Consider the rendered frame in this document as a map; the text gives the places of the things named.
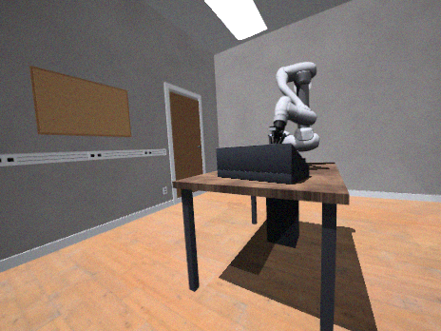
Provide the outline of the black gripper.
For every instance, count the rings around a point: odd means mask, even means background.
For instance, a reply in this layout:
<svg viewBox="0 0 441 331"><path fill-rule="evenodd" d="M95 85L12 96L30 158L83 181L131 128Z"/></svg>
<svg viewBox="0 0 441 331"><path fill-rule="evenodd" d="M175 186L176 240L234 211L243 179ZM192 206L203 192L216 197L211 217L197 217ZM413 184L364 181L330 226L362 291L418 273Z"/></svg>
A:
<svg viewBox="0 0 441 331"><path fill-rule="evenodd" d="M287 136L283 132L285 129L285 123L283 123L281 121L277 121L277 122L274 122L274 126L280 127L280 129L277 132L272 132L271 135L268 135L269 145L282 144L284 138ZM272 143L272 136L273 136L273 143Z"/></svg>

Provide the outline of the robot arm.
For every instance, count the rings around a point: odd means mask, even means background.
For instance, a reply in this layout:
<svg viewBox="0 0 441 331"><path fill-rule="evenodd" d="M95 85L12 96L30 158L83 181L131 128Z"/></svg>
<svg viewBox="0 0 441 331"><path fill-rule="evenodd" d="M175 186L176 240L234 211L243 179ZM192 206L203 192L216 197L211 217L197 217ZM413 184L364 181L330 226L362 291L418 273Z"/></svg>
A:
<svg viewBox="0 0 441 331"><path fill-rule="evenodd" d="M289 120L297 124L297 134L295 132L292 136L284 131L287 136L283 144L292 143L298 152L310 151L319 146L319 137L310 128L316 122L316 114L309 109L309 84L315 76L316 64L311 62L281 68L277 74L278 87L285 96L277 103L274 122L281 121L287 125ZM297 87L297 95L287 86L292 81Z"/></svg>

